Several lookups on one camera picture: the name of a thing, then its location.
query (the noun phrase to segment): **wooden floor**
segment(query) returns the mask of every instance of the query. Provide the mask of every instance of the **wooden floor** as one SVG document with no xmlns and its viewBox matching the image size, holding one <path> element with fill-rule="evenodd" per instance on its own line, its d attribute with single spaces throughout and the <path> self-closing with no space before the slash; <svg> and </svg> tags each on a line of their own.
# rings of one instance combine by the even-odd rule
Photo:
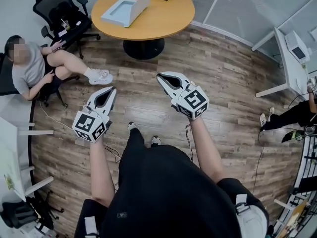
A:
<svg viewBox="0 0 317 238">
<path fill-rule="evenodd" d="M 255 93 L 284 83 L 282 68 L 264 55 L 252 52 L 250 47 L 196 27 L 166 38 L 164 51 L 148 61 L 130 58 L 123 51 L 122 41 L 105 35 L 100 41 L 94 38 L 85 41 L 83 54 L 89 67 L 109 69 L 117 87 L 116 102 L 110 113 L 113 124 L 105 136 L 105 144 L 121 154 L 129 136 L 127 123 L 134 121 L 147 145 L 153 135 L 158 135 L 163 144 L 174 145 L 189 154 L 185 136 L 188 120 L 171 108 L 169 97 L 156 80 L 156 74 L 161 71 L 181 72 L 200 85 L 210 99 L 210 108 L 203 118 L 227 172 L 252 191 L 262 150 L 258 142 L 259 115 L 267 114 L 271 106 L 280 114 L 284 111 L 282 106 L 295 97 L 288 90 L 262 98 L 256 98 Z M 57 121 L 72 126 L 76 112 L 100 88 L 91 86 L 82 76 L 79 81 L 61 86 L 61 94 L 69 104 L 67 110 L 56 96 L 52 96 L 45 110 Z M 55 229 L 72 237 L 82 203 L 90 197 L 89 145 L 72 130 L 46 117 L 39 103 L 34 122 L 36 129 L 54 130 L 54 135 L 32 139 L 35 180 L 54 176 L 45 190 L 54 192 L 52 206 L 65 209 L 63 214 L 57 214 Z M 267 207 L 271 222 L 281 212 L 273 200 L 286 201 L 287 187 L 293 185 L 302 152 L 301 142 L 281 143 L 288 131 L 279 129 L 260 135 L 265 148 L 254 194 Z M 106 155 L 116 184 L 118 163 L 110 152 Z"/>
</svg>

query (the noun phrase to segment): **gray t-shirt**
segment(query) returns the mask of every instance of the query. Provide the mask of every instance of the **gray t-shirt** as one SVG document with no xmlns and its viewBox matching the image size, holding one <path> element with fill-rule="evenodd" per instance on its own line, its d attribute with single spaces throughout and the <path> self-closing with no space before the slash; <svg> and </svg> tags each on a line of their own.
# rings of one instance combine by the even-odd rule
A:
<svg viewBox="0 0 317 238">
<path fill-rule="evenodd" d="M 36 85 L 45 74 L 45 63 L 41 53 L 41 47 L 34 42 L 26 44 L 30 50 L 30 61 L 25 66 L 12 68 L 12 79 L 14 87 L 20 94 L 29 90 L 29 87 Z"/>
</svg>

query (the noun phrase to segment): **person's arm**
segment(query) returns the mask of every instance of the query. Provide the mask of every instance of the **person's arm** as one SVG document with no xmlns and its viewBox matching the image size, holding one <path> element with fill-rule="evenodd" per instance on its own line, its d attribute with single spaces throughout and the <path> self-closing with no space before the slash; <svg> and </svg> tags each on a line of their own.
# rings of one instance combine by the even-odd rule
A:
<svg viewBox="0 0 317 238">
<path fill-rule="evenodd" d="M 30 90 L 22 93 L 22 96 L 28 100 L 31 101 L 34 99 L 34 97 L 38 94 L 38 92 L 41 90 L 41 88 L 48 83 L 51 83 L 54 77 L 54 73 L 49 72 L 46 74 L 35 86 L 33 86 Z"/>
<path fill-rule="evenodd" d="M 60 48 L 61 47 L 61 40 L 60 41 L 58 41 L 58 42 L 56 42 L 56 43 L 54 43 L 53 44 L 53 46 L 51 46 L 51 47 L 43 47 L 42 49 L 41 49 L 41 53 L 42 53 L 42 55 L 44 55 L 44 56 L 47 56 L 47 55 L 49 55 L 50 53 L 52 53 L 53 52 L 53 49 L 55 49 L 55 48 Z"/>
<path fill-rule="evenodd" d="M 317 114 L 317 107 L 314 101 L 313 91 L 310 87 L 307 89 L 307 91 L 309 92 L 309 108 L 312 113 Z"/>
<path fill-rule="evenodd" d="M 196 153 L 201 170 L 215 183 L 226 178 L 220 154 L 202 117 L 190 120 Z"/>
<path fill-rule="evenodd" d="M 103 144 L 103 136 L 90 144 L 90 170 L 92 198 L 109 207 L 114 197 L 114 185 Z"/>
</svg>

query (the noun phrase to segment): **person's hand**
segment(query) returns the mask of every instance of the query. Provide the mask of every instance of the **person's hand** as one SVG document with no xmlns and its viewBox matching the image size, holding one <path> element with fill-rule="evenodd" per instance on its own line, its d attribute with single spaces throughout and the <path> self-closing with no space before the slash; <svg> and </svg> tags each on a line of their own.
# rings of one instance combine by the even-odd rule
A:
<svg viewBox="0 0 317 238">
<path fill-rule="evenodd" d="M 53 81 L 53 77 L 55 76 L 55 74 L 52 72 L 53 71 L 51 70 L 48 74 L 44 76 L 44 78 L 42 79 L 44 84 L 49 84 Z"/>
<path fill-rule="evenodd" d="M 52 46 L 52 52 L 53 52 L 53 50 L 57 51 L 57 50 L 59 50 L 59 49 L 61 48 L 62 44 L 60 44 L 60 43 L 61 43 L 61 40 L 58 41 L 58 42 L 55 42 L 55 43 L 53 44 L 53 46 Z"/>
</svg>

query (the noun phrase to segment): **black office chair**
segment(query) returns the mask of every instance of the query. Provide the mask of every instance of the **black office chair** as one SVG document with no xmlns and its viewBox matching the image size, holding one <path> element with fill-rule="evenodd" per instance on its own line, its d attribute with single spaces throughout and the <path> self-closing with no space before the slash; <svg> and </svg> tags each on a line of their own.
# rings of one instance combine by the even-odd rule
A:
<svg viewBox="0 0 317 238">
<path fill-rule="evenodd" d="M 1 218 L 4 223 L 10 228 L 19 229 L 21 226 L 35 221 L 40 223 L 40 227 L 35 227 L 42 235 L 45 233 L 42 231 L 43 227 L 48 229 L 54 229 L 53 219 L 58 220 L 59 217 L 56 217 L 52 210 L 58 211 L 60 213 L 64 212 L 64 209 L 56 209 L 49 205 L 49 198 L 52 194 L 52 191 L 49 191 L 46 199 L 40 196 L 40 194 L 35 191 L 34 197 L 27 197 L 26 202 L 21 201 L 18 203 L 3 203 L 3 211 L 0 213 Z"/>
<path fill-rule="evenodd" d="M 9 60 L 9 58 L 5 56 L 3 53 L 0 53 L 0 96 L 9 94 L 19 94 L 19 92 L 16 90 L 13 84 L 12 66 L 13 63 Z M 69 77 L 63 80 L 63 83 L 73 79 L 78 80 L 79 78 L 80 76 Z M 45 91 L 45 93 L 40 91 L 38 95 L 34 98 L 34 100 L 43 102 L 45 107 L 47 107 L 49 105 L 49 97 L 53 93 L 57 94 L 57 97 L 61 101 L 62 105 L 67 109 L 68 104 L 64 102 L 58 88 L 51 89 L 51 91 Z"/>
<path fill-rule="evenodd" d="M 77 43 L 80 58 L 84 56 L 81 52 L 80 39 L 84 37 L 96 36 L 100 40 L 99 34 L 84 34 L 92 26 L 92 21 L 88 17 L 86 3 L 88 0 L 77 0 L 84 9 L 85 14 L 79 11 L 79 8 L 73 3 L 72 0 L 35 0 L 33 11 L 41 16 L 50 26 L 53 31 L 53 36 L 49 34 L 48 29 L 44 26 L 41 30 L 43 37 L 52 39 L 52 44 L 59 40 L 66 41 L 64 47 L 67 49 L 74 42 Z M 63 36 L 59 37 L 58 33 L 64 30 L 62 27 L 62 20 L 68 20 L 70 30 Z"/>
</svg>

